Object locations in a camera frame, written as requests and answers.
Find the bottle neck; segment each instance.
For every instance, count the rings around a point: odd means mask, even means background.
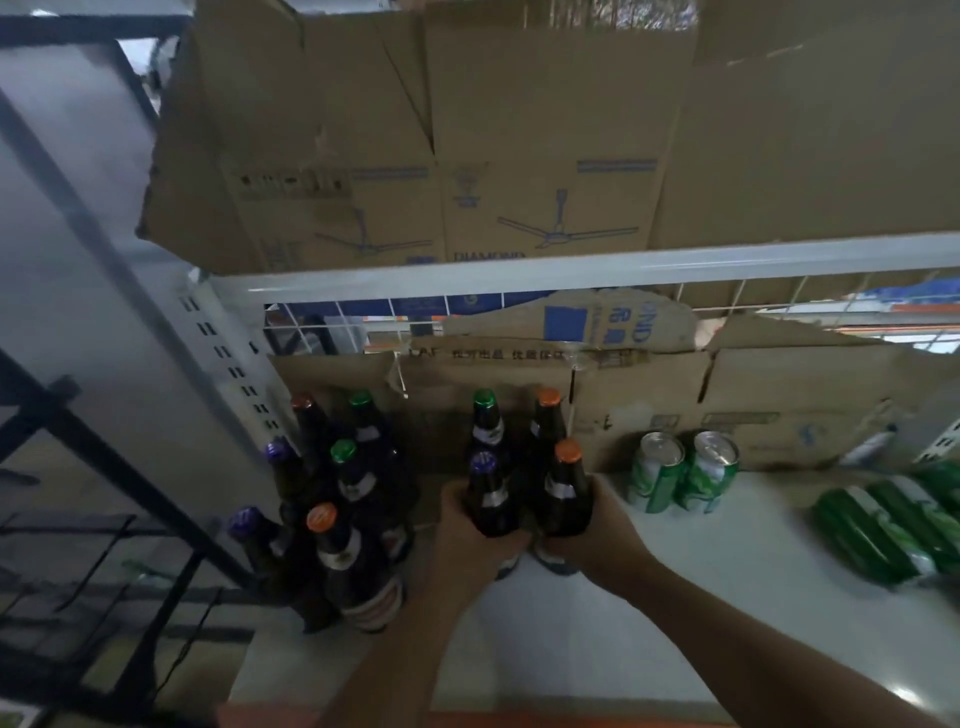
[[[564,414],[560,406],[543,406],[537,402],[534,405],[534,420],[530,429],[541,440],[560,442],[566,437]]]

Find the green bottle cap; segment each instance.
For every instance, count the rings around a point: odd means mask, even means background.
[[[373,401],[373,395],[369,389],[361,389],[350,395],[350,406],[359,407],[362,404],[370,404]]]
[[[337,440],[330,448],[330,457],[333,462],[343,465],[357,452],[357,444],[352,440]]]
[[[473,393],[473,403],[481,407],[493,407],[496,404],[496,395],[493,389],[478,389]]]

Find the torn cardboard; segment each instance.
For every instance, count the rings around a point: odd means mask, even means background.
[[[559,291],[499,311],[446,319],[444,333],[691,352],[697,321],[683,303],[639,289],[608,288]]]

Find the white shelf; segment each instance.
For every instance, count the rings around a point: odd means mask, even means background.
[[[936,589],[893,593],[864,581],[807,522],[819,493],[857,478],[840,471],[741,473],[716,513],[672,508],[632,515],[647,545],[683,576],[925,709],[956,716],[960,623],[948,596]],[[429,536],[418,536],[409,566],[415,574],[427,561]],[[304,637],[295,619],[274,612],[253,638],[230,702],[321,708],[372,639],[343,625]],[[724,717],[647,618],[582,575],[554,576],[528,556],[464,615],[433,701],[435,710],[505,706],[567,715]]]
[[[356,301],[960,266],[960,232],[213,279],[234,303]]]

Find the orange bottle cap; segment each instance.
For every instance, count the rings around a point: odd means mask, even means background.
[[[544,407],[556,407],[560,404],[560,390],[553,387],[541,387],[537,390],[537,401]]]
[[[313,404],[313,395],[309,392],[300,392],[290,398],[290,406],[294,409],[306,409],[307,407],[313,406]]]
[[[561,440],[557,443],[556,447],[554,447],[553,451],[560,462],[567,464],[579,462],[584,457],[583,452],[580,450],[580,443],[572,437]]]
[[[306,515],[306,527],[314,533],[324,533],[337,521],[337,506],[333,503],[321,503],[310,509]]]

